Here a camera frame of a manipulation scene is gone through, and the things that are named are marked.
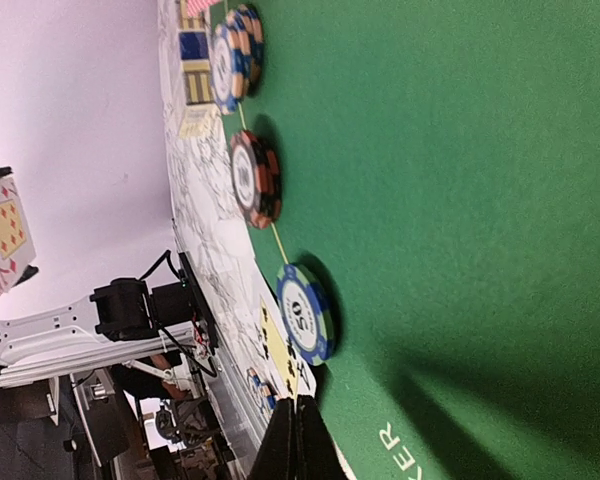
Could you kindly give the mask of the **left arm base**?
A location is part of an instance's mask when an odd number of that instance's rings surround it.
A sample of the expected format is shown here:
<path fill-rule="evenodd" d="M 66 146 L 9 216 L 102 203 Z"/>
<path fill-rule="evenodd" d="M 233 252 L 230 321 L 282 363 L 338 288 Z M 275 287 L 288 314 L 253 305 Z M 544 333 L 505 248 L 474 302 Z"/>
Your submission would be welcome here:
<path fill-rule="evenodd" d="M 149 289 L 146 279 L 162 264 L 168 265 L 177 281 Z M 95 331 L 108 340 L 139 341 L 165 335 L 198 370 L 212 378 L 217 376 L 212 363 L 203 366 L 169 331 L 171 326 L 193 322 L 199 313 L 189 278 L 184 270 L 175 268 L 169 250 L 141 277 L 115 279 L 95 289 L 89 300 L 95 304 L 98 315 Z"/>

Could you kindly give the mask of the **front aluminium rail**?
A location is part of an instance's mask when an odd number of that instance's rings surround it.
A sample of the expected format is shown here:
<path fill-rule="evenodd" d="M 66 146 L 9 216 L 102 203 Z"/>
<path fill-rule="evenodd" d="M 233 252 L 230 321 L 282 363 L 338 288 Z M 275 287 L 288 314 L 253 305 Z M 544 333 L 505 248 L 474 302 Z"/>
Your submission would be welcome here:
<path fill-rule="evenodd" d="M 217 377 L 207 380 L 211 403 L 245 479 L 256 460 L 267 416 L 253 396 L 247 370 L 272 380 L 259 339 L 261 306 L 275 297 L 252 253 L 234 256 L 173 223 L 180 263 L 208 325 Z"/>

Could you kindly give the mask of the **red card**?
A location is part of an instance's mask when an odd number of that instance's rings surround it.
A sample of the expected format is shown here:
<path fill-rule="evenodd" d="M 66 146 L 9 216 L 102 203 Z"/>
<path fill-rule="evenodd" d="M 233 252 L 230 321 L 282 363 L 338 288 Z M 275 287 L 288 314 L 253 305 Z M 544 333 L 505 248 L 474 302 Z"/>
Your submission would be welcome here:
<path fill-rule="evenodd" d="M 187 0 L 186 10 L 189 17 L 194 17 L 203 13 L 211 6 L 222 2 L 222 0 Z"/>

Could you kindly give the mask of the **brown chip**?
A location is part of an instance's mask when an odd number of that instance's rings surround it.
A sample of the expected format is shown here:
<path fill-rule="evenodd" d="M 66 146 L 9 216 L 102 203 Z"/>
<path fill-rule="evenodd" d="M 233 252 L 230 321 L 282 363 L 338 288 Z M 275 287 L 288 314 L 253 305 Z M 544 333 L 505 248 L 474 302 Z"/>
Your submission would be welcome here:
<path fill-rule="evenodd" d="M 231 180 L 234 197 L 245 221 L 266 229 L 280 216 L 282 176 L 278 156 L 270 143 L 250 130 L 230 140 Z"/>

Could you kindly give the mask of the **round green poker mat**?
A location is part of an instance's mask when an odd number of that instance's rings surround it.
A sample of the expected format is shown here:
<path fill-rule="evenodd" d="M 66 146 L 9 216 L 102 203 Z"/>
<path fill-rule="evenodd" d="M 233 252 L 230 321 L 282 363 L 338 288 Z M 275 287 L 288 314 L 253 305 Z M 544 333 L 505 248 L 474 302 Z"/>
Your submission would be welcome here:
<path fill-rule="evenodd" d="M 276 145 L 361 479 L 600 479 L 600 1 L 259 1 L 225 128 Z"/>

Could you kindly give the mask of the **gold blue card box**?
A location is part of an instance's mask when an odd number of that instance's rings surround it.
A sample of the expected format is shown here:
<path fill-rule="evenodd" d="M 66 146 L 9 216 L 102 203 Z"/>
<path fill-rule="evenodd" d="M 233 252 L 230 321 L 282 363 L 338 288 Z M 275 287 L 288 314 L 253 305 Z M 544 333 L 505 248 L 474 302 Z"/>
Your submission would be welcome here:
<path fill-rule="evenodd" d="M 177 1 L 178 40 L 187 105 L 212 103 L 208 45 L 209 12 L 192 14 L 188 1 Z"/>

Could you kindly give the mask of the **blue chips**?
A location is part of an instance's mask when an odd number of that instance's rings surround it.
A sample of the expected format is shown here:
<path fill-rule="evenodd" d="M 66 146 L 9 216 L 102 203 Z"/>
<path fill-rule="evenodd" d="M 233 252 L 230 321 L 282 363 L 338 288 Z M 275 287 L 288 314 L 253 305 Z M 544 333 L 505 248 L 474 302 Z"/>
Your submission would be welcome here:
<path fill-rule="evenodd" d="M 212 30 L 211 85 L 223 115 L 236 112 L 258 88 L 264 66 L 264 31 L 254 6 L 240 4 Z"/>

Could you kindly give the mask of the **teal chip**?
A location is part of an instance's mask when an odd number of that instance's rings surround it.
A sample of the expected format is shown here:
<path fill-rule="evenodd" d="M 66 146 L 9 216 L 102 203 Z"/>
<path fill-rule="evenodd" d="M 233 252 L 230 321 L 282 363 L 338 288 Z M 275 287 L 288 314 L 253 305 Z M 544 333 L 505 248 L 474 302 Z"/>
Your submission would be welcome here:
<path fill-rule="evenodd" d="M 310 366 L 325 364 L 336 353 L 339 321 L 326 283 L 300 263 L 285 263 L 277 273 L 276 295 L 291 344 Z"/>

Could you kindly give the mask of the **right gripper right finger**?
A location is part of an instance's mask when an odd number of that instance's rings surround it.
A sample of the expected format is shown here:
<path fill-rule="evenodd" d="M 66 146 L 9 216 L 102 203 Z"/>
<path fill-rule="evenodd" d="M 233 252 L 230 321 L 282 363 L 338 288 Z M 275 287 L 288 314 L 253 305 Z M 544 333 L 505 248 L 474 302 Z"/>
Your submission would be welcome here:
<path fill-rule="evenodd" d="M 335 445 L 314 397 L 299 395 L 295 413 L 296 478 L 346 480 Z"/>

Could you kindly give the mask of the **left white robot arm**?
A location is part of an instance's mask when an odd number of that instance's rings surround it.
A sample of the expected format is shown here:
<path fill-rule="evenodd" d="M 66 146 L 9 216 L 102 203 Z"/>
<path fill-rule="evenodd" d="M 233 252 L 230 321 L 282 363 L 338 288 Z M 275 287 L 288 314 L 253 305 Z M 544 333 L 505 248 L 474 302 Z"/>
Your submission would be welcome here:
<path fill-rule="evenodd" d="M 88 298 L 41 314 L 0 320 L 0 388 L 95 370 L 193 344 L 190 320 L 143 340 L 112 341 L 96 332 Z"/>

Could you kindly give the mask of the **red playing card deck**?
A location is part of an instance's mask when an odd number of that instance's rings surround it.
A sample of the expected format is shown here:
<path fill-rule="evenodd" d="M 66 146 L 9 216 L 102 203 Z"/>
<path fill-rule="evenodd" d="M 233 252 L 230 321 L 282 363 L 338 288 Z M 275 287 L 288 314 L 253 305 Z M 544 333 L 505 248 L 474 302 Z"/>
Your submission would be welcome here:
<path fill-rule="evenodd" d="M 0 177 L 0 295 L 22 282 L 36 257 L 12 173 Z"/>

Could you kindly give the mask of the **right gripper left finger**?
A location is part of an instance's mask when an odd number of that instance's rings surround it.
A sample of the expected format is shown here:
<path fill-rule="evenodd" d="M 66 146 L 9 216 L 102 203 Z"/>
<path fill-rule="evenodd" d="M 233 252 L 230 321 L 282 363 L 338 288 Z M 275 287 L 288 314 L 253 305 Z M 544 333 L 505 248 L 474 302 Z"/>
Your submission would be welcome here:
<path fill-rule="evenodd" d="M 295 478 L 295 403 L 276 403 L 248 480 L 288 480 Z"/>

